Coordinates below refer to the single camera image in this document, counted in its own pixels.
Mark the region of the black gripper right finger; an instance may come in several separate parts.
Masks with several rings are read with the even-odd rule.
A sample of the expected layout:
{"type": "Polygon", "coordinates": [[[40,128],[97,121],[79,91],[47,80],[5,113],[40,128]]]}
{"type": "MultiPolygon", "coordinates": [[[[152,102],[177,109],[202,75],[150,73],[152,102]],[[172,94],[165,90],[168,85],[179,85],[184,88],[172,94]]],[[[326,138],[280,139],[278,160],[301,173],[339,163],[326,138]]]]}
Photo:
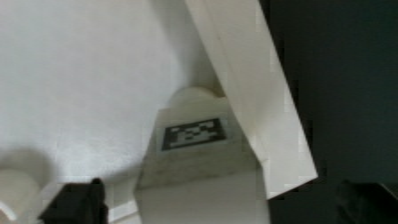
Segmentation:
{"type": "Polygon", "coordinates": [[[340,182],[335,224],[398,224],[398,183],[340,182]]]}

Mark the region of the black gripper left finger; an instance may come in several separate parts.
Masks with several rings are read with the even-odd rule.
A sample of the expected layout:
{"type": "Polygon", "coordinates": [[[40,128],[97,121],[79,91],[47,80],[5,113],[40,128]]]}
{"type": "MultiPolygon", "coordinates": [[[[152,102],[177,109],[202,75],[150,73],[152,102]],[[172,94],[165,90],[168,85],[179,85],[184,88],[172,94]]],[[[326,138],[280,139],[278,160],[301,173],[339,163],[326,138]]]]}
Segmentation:
{"type": "Polygon", "coordinates": [[[42,224],[108,224],[104,184],[99,178],[88,183],[67,183],[38,215],[42,224]]]}

